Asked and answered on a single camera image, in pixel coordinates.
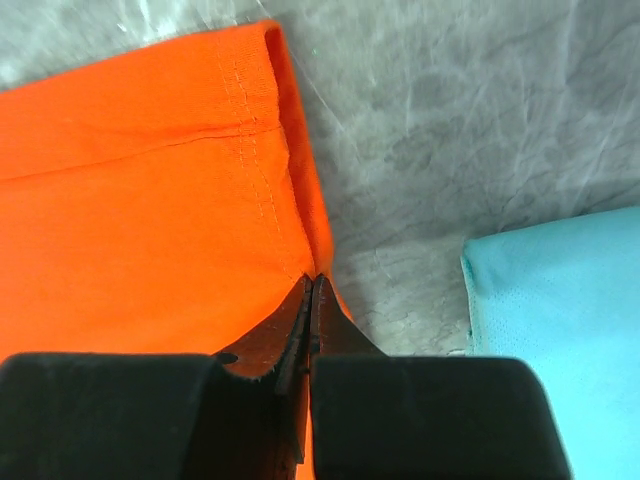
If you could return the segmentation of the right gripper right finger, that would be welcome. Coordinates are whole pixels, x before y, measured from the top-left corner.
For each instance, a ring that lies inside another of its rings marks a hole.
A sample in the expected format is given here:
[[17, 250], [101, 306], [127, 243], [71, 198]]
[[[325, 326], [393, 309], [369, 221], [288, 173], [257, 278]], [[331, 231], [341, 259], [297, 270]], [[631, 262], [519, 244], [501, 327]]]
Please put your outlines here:
[[567, 479], [545, 391], [501, 357], [389, 356], [331, 282], [310, 311], [313, 468], [319, 479]]

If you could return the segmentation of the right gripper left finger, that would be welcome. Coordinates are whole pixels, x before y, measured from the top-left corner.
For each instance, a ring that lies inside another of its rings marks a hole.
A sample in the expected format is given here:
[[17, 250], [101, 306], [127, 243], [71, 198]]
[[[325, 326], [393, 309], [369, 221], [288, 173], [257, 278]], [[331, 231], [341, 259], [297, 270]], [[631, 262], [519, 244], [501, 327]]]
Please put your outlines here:
[[291, 479], [312, 282], [211, 354], [28, 352], [1, 365], [5, 479]]

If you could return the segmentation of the orange t shirt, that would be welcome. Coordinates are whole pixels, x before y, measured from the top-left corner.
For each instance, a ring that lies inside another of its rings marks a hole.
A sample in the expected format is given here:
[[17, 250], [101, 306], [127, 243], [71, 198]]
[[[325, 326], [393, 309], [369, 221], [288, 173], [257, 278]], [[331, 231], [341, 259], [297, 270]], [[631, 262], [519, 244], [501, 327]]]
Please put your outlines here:
[[2, 94], [3, 358], [211, 354], [333, 263], [278, 22]]

